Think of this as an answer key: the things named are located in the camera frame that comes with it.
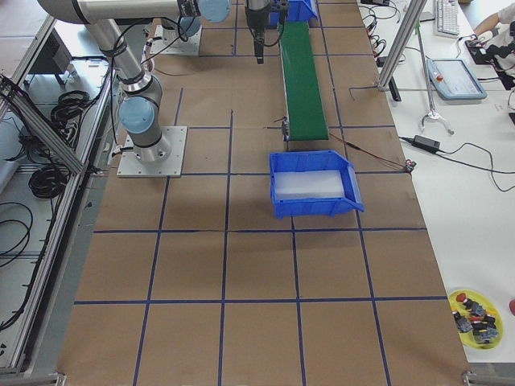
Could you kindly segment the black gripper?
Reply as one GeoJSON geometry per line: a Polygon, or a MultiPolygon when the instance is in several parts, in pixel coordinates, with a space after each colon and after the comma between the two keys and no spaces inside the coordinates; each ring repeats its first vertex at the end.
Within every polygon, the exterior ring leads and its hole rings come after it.
{"type": "Polygon", "coordinates": [[[268,26],[268,1],[247,0],[245,2],[247,26],[253,37],[258,40],[258,64],[264,64],[264,37],[268,26]]]}

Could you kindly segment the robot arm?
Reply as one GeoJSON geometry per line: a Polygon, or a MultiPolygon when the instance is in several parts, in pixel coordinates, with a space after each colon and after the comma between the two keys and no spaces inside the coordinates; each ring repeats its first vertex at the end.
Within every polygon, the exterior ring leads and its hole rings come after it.
{"type": "Polygon", "coordinates": [[[115,20],[117,18],[204,17],[211,23],[224,21],[230,12],[230,1],[40,1],[41,7],[54,18],[66,23],[83,24],[120,78],[127,99],[119,117],[134,147],[135,156],[143,162],[161,161],[171,152],[171,143],[159,126],[162,86],[156,76],[141,64],[127,46],[115,20]]]}
{"type": "Polygon", "coordinates": [[[161,18],[163,40],[168,43],[176,39],[187,41],[201,28],[201,23],[195,17],[179,17],[177,20],[161,18]]]}

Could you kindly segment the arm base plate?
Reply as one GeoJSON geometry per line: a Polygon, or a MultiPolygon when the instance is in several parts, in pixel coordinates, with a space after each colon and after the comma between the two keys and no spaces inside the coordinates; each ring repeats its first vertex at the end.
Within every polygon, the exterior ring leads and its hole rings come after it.
{"type": "Polygon", "coordinates": [[[187,143],[187,126],[162,126],[162,137],[152,147],[137,147],[126,138],[117,176],[121,178],[180,178],[187,143]]]}
{"type": "Polygon", "coordinates": [[[150,53],[152,55],[160,52],[165,55],[198,56],[201,35],[202,27],[199,27],[195,34],[188,32],[187,37],[179,38],[176,30],[163,29],[161,25],[158,25],[152,39],[150,53]]]}

